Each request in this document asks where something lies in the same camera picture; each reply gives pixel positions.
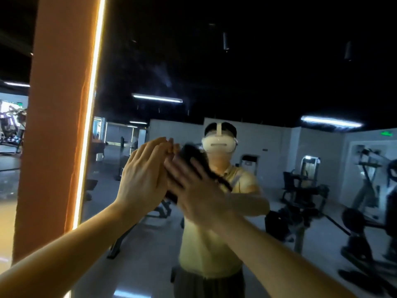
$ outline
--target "forearm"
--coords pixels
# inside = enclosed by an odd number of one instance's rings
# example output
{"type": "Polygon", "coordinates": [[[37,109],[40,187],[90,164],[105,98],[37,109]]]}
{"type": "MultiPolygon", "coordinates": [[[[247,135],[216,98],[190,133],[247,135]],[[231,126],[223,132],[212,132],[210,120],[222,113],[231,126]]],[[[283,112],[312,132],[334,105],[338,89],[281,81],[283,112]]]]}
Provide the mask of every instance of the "forearm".
{"type": "Polygon", "coordinates": [[[125,218],[112,204],[29,255],[0,275],[0,296],[62,297],[141,215],[125,218]]]}
{"type": "Polygon", "coordinates": [[[259,194],[230,193],[227,198],[231,208],[243,216],[267,215],[270,211],[269,201],[259,194]]]}
{"type": "Polygon", "coordinates": [[[213,230],[256,275],[271,297],[354,297],[300,255],[239,215],[224,215],[213,230]]]}

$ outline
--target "exit sign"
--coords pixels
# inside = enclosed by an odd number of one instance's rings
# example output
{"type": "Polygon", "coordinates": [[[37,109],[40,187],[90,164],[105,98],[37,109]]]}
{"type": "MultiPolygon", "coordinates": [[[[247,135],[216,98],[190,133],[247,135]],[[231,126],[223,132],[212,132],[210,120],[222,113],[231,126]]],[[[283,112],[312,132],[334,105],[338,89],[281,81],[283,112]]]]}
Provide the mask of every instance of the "exit sign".
{"type": "Polygon", "coordinates": [[[388,136],[388,137],[393,136],[393,133],[390,132],[390,131],[383,131],[383,132],[381,132],[380,134],[381,134],[382,136],[388,136]]]}

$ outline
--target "black vr controller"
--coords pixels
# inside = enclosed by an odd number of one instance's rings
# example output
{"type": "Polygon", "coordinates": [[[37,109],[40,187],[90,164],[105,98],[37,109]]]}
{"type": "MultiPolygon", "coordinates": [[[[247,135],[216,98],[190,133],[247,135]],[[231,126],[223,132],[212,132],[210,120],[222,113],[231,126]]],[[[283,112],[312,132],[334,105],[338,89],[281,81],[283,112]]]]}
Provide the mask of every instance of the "black vr controller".
{"type": "MultiPolygon", "coordinates": [[[[204,156],[204,154],[194,145],[192,144],[186,144],[182,147],[180,152],[177,155],[181,159],[183,159],[186,164],[198,175],[200,176],[199,172],[196,170],[196,168],[191,164],[190,160],[192,158],[196,159],[200,165],[204,168],[204,171],[206,174],[213,180],[217,181],[220,184],[223,184],[226,186],[226,188],[230,191],[232,191],[232,188],[229,184],[228,181],[223,179],[222,177],[218,176],[214,172],[211,171],[210,166],[208,165],[208,162],[204,156]]],[[[166,198],[174,202],[175,204],[178,202],[178,197],[174,195],[172,192],[167,191],[166,193],[166,198]]]]}

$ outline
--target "yellow shirt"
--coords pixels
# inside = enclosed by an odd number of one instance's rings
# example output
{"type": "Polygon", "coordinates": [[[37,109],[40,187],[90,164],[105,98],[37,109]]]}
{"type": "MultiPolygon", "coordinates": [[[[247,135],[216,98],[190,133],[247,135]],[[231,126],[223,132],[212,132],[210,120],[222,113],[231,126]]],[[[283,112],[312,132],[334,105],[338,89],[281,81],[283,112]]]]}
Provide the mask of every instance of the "yellow shirt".
{"type": "MultiPolygon", "coordinates": [[[[246,193],[245,188],[257,184],[255,176],[241,167],[230,166],[224,178],[232,183],[236,176],[239,176],[239,179],[232,193],[246,193]]],[[[184,270],[206,278],[229,277],[237,273],[243,265],[218,235],[186,218],[179,263],[184,270]]]]}

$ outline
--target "white vr headset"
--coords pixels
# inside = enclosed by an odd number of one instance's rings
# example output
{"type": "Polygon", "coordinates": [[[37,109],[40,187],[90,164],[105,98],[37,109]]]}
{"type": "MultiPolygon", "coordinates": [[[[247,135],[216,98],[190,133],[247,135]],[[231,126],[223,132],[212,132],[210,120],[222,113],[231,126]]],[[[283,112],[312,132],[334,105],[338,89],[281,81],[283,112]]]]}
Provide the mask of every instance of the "white vr headset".
{"type": "Polygon", "coordinates": [[[207,153],[232,153],[238,145],[235,137],[222,134],[222,123],[216,124],[216,133],[207,134],[202,140],[202,147],[207,153]]]}

